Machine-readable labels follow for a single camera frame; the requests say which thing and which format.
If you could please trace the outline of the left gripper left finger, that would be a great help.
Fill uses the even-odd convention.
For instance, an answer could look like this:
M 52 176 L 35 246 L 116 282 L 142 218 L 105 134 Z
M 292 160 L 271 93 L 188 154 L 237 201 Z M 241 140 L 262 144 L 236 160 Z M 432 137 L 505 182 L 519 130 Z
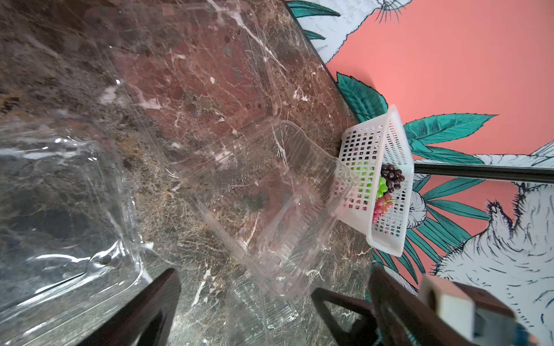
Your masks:
M 181 292 L 169 268 L 80 345 L 166 345 Z

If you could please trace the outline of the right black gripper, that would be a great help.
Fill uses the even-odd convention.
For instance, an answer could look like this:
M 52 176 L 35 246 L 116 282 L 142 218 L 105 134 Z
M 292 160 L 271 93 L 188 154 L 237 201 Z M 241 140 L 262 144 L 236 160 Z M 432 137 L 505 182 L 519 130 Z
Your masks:
M 314 289 L 311 299 L 338 345 L 379 344 L 379 328 L 371 301 L 324 288 Z

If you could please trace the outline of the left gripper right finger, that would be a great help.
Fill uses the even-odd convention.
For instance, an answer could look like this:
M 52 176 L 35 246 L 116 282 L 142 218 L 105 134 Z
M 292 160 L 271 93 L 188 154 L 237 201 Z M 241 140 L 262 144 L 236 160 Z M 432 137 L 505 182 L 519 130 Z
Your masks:
M 369 295 L 383 345 L 470 345 L 380 266 L 372 268 Z

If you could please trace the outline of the red grape bunch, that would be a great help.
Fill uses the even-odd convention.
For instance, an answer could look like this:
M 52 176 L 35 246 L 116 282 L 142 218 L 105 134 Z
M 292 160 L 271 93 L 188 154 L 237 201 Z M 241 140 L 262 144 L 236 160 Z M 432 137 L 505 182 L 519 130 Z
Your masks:
M 372 222 L 376 223 L 382 218 L 392 207 L 394 206 L 394 200 L 391 194 L 385 193 L 377 199 L 375 203 L 374 215 Z

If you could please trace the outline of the white plastic perforated basket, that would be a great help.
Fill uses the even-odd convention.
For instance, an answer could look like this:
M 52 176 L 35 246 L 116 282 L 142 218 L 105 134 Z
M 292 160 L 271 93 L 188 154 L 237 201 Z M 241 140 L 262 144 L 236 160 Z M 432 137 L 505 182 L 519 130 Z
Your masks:
M 405 246 L 413 191 L 414 161 L 398 109 L 343 132 L 339 160 L 356 177 L 340 221 L 367 243 L 399 257 Z

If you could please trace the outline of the clear plastic clamshell container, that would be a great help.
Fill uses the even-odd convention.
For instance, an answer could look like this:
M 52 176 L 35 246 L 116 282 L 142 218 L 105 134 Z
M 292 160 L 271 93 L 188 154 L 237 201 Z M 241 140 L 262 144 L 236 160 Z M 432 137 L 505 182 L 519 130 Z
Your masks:
M 278 118 L 206 151 L 178 173 L 184 196 L 258 285 L 284 298 L 303 294 L 356 175 Z

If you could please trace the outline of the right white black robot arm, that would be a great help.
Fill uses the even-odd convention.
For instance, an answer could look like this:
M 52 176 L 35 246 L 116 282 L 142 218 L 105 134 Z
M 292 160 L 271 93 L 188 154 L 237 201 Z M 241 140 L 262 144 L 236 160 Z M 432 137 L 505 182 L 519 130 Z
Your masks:
M 515 313 L 482 288 L 425 275 L 418 293 L 378 268 L 370 300 L 315 289 L 312 302 L 339 345 L 538 345 Z

